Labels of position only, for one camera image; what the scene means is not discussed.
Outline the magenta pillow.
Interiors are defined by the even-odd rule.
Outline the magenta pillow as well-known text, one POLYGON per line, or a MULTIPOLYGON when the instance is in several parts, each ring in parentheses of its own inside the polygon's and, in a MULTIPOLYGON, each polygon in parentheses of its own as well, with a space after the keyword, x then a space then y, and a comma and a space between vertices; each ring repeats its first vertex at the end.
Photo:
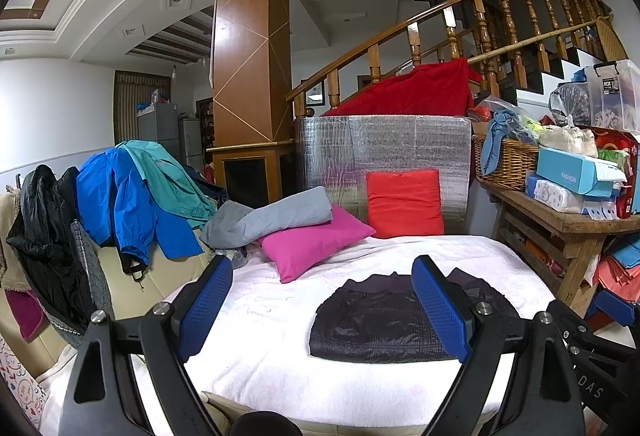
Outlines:
POLYGON ((276 264, 280 282, 286 284, 297 280, 342 248, 375 234, 375 229, 333 205, 329 222, 278 231, 264 237, 260 245, 265 255, 276 264))

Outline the silver foil insulation panel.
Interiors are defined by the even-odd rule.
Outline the silver foil insulation panel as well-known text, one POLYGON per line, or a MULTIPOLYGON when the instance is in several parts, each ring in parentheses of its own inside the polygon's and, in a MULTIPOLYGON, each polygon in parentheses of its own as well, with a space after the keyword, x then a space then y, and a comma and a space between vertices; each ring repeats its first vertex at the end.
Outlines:
POLYGON ((427 115, 306 117, 296 122, 298 181, 322 185, 330 200, 368 219, 366 174, 439 172, 446 234, 465 230, 471 179, 469 119, 427 115))

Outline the wicker basket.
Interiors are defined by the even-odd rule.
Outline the wicker basket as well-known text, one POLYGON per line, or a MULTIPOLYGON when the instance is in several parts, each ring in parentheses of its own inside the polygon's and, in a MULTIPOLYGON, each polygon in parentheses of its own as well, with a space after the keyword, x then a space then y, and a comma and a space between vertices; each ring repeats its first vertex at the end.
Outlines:
POLYGON ((472 136, 472 152, 475 176, 481 183, 487 183, 503 190, 523 192, 526 178, 537 168, 538 148, 512 139, 504 139, 497 168, 488 176, 480 170, 480 154, 482 154, 485 136, 472 136))

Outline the black puffer jacket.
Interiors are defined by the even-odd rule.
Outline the black puffer jacket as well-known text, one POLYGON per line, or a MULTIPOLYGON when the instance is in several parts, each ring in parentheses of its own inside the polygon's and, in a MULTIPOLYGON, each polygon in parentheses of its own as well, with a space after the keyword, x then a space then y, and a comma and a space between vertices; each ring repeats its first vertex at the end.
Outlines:
POLYGON ((454 358, 416 298, 411 277, 393 272, 347 280, 316 310, 311 356, 352 364, 414 364, 454 358))

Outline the wooden pillar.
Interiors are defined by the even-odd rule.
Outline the wooden pillar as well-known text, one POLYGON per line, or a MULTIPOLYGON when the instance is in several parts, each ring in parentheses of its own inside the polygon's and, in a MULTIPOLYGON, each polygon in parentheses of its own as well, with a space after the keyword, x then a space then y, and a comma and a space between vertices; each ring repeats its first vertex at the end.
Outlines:
POLYGON ((216 0, 214 174, 231 200, 280 200, 293 150, 290 0, 216 0))

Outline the white pink bed blanket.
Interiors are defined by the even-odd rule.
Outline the white pink bed blanket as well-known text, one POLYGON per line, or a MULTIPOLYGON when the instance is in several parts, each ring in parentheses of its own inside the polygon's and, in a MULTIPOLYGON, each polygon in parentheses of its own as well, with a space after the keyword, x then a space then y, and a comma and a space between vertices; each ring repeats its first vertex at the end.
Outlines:
POLYGON ((413 292, 422 255, 505 315, 533 317, 552 298, 511 248, 487 237, 371 237, 290 283, 258 260, 235 272, 189 360, 194 387, 304 422, 422 430, 458 370, 413 292))

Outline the blue jacket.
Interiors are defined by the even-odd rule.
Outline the blue jacket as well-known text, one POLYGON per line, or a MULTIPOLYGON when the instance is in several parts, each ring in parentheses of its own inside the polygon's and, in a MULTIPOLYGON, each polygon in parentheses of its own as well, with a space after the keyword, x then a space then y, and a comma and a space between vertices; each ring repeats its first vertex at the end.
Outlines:
POLYGON ((168 259, 203 253, 186 219, 157 205, 124 149, 107 149, 81 166, 76 201, 85 230, 97 245, 117 249, 123 273, 145 272, 154 245, 168 259))

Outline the light blue cloth in basket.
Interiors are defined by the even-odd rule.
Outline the light blue cloth in basket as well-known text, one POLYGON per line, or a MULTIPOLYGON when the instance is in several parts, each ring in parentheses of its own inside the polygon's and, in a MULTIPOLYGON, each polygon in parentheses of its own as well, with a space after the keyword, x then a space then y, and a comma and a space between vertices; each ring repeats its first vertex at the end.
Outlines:
POLYGON ((500 162, 502 142, 512 139, 529 145, 538 143, 536 133, 528 127, 529 119, 523 114, 504 108, 495 111, 488 123, 487 135, 480 151, 480 174, 491 175, 500 162))

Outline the red cushion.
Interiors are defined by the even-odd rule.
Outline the red cushion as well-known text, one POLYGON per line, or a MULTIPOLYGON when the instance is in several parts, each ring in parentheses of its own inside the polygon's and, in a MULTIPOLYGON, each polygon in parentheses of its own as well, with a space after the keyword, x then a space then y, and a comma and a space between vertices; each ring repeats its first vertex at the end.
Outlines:
POLYGON ((366 174, 368 222, 379 239, 445 233, 439 171, 366 174))

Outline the grey folded garment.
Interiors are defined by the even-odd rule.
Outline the grey folded garment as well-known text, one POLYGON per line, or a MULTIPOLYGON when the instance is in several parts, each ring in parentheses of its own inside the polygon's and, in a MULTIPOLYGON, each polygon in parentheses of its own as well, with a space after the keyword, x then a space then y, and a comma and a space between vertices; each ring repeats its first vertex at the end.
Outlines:
POLYGON ((331 219, 332 203, 323 187, 261 208, 228 200, 203 227, 200 239, 211 249, 240 248, 281 230, 323 225, 331 219))

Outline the teal jacket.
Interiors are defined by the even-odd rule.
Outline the teal jacket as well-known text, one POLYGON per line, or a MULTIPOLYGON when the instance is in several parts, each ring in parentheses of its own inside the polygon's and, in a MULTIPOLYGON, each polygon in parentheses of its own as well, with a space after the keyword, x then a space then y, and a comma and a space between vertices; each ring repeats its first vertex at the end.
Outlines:
POLYGON ((129 154, 163 211, 186 219, 192 228, 204 227, 216 213, 217 206, 162 144, 128 140, 117 144, 117 148, 129 154))

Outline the beige sofa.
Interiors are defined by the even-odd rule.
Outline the beige sofa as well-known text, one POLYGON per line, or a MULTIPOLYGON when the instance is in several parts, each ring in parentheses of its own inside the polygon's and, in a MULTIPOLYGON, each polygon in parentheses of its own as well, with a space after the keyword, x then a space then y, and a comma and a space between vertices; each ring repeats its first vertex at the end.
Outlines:
MULTIPOLYGON (((93 305, 115 320, 143 315, 154 304, 197 279, 212 259, 212 252, 206 246, 202 246, 201 253, 193 257, 168 259, 154 244, 150 266, 137 282, 122 271, 119 253, 114 246, 99 247, 84 234, 82 247, 88 257, 93 305)), ((52 368, 67 346, 77 347, 81 342, 81 338, 70 331, 56 330, 49 318, 43 318, 34 336, 24 340, 6 294, 1 295, 1 336, 35 378, 52 368)))

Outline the light blue cardboard box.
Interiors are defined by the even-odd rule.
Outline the light blue cardboard box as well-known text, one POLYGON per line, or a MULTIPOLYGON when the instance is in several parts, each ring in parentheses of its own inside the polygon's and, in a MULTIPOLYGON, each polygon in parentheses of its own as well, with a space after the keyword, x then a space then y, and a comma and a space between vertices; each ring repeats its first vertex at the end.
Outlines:
POLYGON ((544 147, 538 149, 536 174, 570 192, 592 197, 611 197, 627 181, 613 162, 544 147))

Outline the red cloth on railing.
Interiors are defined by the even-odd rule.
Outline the red cloth on railing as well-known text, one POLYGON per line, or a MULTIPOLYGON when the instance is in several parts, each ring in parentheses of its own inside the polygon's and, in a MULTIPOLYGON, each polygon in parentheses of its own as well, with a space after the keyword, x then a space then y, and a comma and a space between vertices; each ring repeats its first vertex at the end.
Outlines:
POLYGON ((470 82, 480 82, 465 58, 416 66, 405 75, 370 84, 326 111, 323 117, 349 115, 464 116, 473 107, 470 82))

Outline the grey refrigerator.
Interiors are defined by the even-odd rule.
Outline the grey refrigerator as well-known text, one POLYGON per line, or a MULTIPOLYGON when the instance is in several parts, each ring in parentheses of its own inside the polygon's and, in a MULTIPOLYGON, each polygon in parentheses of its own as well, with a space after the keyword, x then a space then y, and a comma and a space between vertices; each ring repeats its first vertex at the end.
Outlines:
POLYGON ((198 118, 180 113, 176 104, 157 103, 139 112, 137 123, 141 140, 162 144, 181 164, 203 170, 204 149, 198 118))

